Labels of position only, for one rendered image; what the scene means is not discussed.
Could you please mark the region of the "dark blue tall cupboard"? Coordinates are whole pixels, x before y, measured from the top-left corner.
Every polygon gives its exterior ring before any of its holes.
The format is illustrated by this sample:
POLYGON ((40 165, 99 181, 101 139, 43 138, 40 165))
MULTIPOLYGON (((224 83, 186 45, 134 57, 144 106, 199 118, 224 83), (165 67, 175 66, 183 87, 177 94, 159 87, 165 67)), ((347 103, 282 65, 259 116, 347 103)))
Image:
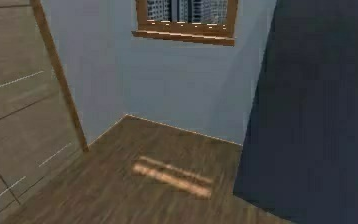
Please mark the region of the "dark blue tall cupboard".
POLYGON ((358 0, 278 0, 235 196, 294 224, 358 224, 358 0))

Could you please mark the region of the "brown wooden framed window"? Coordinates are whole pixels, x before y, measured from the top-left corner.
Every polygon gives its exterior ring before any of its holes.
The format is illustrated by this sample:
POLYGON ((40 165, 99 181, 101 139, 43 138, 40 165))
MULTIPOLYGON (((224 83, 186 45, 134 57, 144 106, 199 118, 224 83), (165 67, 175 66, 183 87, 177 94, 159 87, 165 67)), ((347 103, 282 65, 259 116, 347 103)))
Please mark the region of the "brown wooden framed window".
POLYGON ((135 0, 135 37, 235 44, 239 0, 135 0))

